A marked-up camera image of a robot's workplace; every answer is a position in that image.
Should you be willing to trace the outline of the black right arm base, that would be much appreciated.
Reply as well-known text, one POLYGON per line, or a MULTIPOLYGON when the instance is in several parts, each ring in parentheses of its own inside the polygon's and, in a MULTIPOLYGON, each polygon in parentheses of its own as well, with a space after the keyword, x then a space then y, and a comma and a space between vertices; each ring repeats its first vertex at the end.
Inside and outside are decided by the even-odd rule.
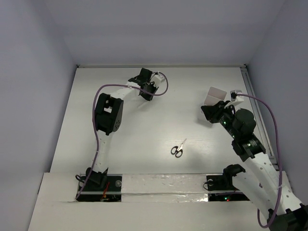
POLYGON ((203 188, 207 191, 236 191, 232 179, 239 173, 245 173, 246 170, 239 164, 229 165, 223 169, 221 175, 209 175, 206 177, 206 182, 203 188))

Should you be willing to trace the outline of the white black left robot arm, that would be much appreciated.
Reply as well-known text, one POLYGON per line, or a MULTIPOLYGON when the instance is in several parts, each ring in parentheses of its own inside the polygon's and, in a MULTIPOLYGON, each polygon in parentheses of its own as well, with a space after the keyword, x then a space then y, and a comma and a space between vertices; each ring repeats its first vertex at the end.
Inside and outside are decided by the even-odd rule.
POLYGON ((80 185, 79 195, 90 189, 103 191, 106 188, 112 138, 121 125, 124 102, 138 96, 151 101, 154 96, 164 95, 165 91, 157 93, 164 81, 168 87, 168 79, 164 74, 142 68, 140 73, 130 78, 126 84, 106 84, 97 90, 92 104, 96 151, 85 176, 76 175, 80 185))

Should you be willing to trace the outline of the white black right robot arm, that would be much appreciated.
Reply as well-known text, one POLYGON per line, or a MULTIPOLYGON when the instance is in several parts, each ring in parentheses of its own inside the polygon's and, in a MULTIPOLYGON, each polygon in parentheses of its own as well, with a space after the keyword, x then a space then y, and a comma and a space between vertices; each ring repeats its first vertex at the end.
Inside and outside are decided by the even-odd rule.
POLYGON ((221 177, 225 188, 240 190, 263 216, 271 231, 306 231, 308 207, 282 183, 282 173, 271 163, 266 149, 254 135, 256 121, 251 111, 236 110, 230 101, 201 106, 205 118, 220 123, 233 138, 232 147, 243 165, 229 165, 221 177))

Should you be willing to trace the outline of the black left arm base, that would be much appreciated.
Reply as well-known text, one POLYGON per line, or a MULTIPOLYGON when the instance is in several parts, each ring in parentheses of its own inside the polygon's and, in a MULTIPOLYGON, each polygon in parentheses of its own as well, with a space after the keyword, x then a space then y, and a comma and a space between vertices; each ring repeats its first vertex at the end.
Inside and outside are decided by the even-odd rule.
POLYGON ((121 202, 122 175, 105 175, 100 184, 90 179, 77 198, 79 202, 121 202))

